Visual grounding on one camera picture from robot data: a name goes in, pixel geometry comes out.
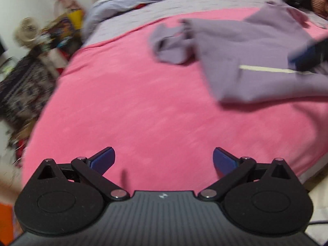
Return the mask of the purple fleece garment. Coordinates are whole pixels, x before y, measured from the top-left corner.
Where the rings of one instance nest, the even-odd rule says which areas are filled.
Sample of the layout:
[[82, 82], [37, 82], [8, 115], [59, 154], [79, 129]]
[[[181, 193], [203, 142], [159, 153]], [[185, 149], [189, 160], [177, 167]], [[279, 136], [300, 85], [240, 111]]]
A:
[[327, 63], [296, 71], [288, 55], [306, 47], [309, 18], [284, 2], [269, 2], [243, 20], [185, 18], [159, 24], [149, 42], [165, 63], [199, 61], [211, 93], [221, 103], [327, 96]]

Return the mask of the patterned dark cloth cover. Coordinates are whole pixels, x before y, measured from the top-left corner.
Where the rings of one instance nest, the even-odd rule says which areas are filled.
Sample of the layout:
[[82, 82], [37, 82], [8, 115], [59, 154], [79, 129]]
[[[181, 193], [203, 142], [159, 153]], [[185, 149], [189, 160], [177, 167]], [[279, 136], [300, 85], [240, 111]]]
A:
[[1, 118], [14, 130], [38, 118], [56, 87], [56, 78], [37, 58], [23, 57], [1, 81]]

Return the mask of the lavender patterned bed sheet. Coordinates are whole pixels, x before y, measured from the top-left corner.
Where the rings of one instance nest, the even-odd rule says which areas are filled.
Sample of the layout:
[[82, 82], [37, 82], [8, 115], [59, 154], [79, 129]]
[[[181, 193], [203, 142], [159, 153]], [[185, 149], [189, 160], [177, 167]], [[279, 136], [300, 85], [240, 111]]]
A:
[[260, 8], [280, 0], [162, 0], [133, 9], [136, 0], [97, 3], [89, 11], [82, 30], [83, 45], [117, 37], [143, 24], [161, 18], [193, 12], [231, 8]]

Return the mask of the beige desk fan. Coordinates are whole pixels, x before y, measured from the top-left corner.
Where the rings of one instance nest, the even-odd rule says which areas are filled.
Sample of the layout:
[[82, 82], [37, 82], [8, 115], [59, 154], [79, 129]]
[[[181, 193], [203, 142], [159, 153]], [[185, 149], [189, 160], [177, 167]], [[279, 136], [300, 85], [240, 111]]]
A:
[[41, 29], [37, 21], [32, 17], [22, 19], [14, 31], [14, 39], [21, 47], [32, 49], [38, 44]]

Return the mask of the yellow bag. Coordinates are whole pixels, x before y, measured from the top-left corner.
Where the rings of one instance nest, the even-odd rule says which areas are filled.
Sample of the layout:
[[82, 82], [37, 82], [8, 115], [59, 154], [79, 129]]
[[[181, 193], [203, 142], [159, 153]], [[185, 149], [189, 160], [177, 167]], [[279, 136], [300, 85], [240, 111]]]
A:
[[68, 13], [68, 18], [72, 23], [75, 30], [80, 30], [83, 25], [84, 11], [79, 9], [75, 11], [70, 11]]

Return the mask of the pink towel blanket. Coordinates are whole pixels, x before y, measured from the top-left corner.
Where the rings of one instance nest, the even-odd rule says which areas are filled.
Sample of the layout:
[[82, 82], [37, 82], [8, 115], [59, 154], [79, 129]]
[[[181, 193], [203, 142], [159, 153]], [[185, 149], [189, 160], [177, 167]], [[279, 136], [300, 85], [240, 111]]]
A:
[[46, 158], [69, 163], [107, 146], [116, 161], [106, 177], [129, 192], [199, 192], [218, 179], [216, 147], [260, 163], [283, 158], [301, 180], [327, 163], [327, 100], [223, 107], [198, 63], [153, 59], [147, 40], [156, 26], [78, 51], [34, 127], [23, 183]]

